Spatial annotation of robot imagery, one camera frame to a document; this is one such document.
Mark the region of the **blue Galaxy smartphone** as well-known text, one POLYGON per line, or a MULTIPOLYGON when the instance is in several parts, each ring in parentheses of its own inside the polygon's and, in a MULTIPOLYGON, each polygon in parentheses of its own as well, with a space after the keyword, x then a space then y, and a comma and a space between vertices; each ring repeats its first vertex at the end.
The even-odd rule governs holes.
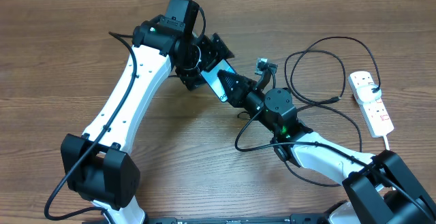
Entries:
POLYGON ((216 94, 216 96, 219 98, 219 100, 221 102, 226 102, 228 100, 228 97, 218 77, 218 72, 221 70, 228 71, 233 74, 236 73, 233 67, 225 59, 222 59, 210 71, 204 70, 201 71, 200 74, 203 77, 203 79, 206 81, 206 83, 210 86, 210 88, 213 90, 213 92, 216 94))

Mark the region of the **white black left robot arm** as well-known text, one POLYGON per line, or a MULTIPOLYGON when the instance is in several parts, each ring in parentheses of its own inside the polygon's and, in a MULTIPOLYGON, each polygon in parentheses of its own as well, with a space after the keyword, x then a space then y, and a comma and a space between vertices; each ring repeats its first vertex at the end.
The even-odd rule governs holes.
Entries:
POLYGON ((203 9, 193 0, 170 0, 166 13, 117 35, 129 58, 99 115, 81 135, 61 144, 65 182, 91 203, 104 223, 146 223, 136 200, 140 170, 131 159, 134 138, 157 89, 172 72, 193 90, 208 84, 225 100, 217 72, 233 54, 218 35, 194 35, 203 9))

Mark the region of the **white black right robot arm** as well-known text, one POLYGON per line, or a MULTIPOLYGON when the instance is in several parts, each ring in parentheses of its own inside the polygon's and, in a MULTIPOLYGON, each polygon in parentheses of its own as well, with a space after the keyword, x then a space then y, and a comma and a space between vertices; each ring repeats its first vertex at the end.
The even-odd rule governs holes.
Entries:
POLYGON ((283 162, 325 175, 345 189, 348 202, 328 223, 434 223, 435 202, 405 162, 391 150, 362 153, 325 140, 300 122, 286 89, 267 93, 256 81, 220 70, 217 79, 227 101, 272 132, 267 145, 283 162))

